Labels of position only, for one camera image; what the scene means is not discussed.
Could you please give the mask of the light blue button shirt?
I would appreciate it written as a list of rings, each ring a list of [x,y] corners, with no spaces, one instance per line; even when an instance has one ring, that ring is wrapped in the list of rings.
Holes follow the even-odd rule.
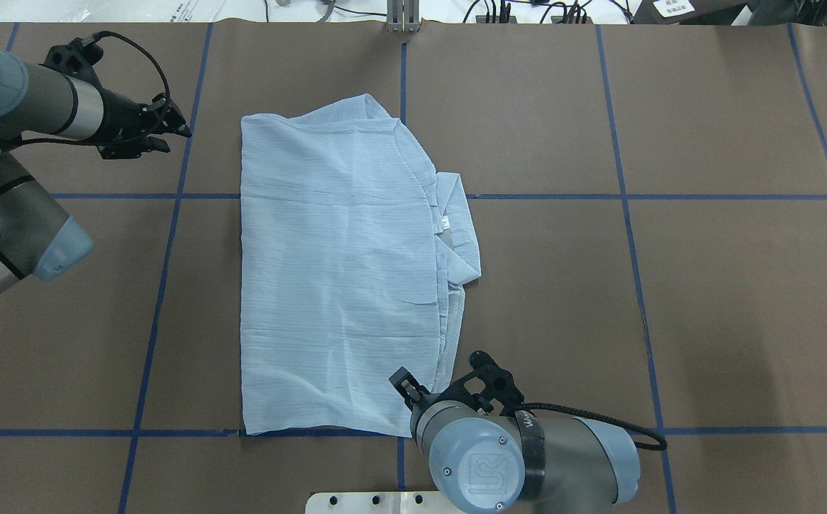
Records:
[[[388,378],[449,385],[482,273],[462,177],[368,94],[240,129],[245,433],[409,435]]]

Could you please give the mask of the clear plastic bag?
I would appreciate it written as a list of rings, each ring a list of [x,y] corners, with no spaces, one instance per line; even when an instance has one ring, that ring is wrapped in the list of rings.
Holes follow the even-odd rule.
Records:
[[[90,1],[0,1],[0,22],[83,22]]]

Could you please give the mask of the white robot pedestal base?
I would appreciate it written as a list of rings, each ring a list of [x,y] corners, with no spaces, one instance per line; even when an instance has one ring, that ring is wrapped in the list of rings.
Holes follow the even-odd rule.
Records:
[[[315,493],[305,513],[460,513],[438,491],[364,491]]]

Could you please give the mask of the aluminium frame post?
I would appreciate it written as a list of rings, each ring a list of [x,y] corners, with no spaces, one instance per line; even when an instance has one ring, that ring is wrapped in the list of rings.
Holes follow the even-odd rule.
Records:
[[[419,0],[387,0],[386,30],[391,34],[413,34],[420,31]]]

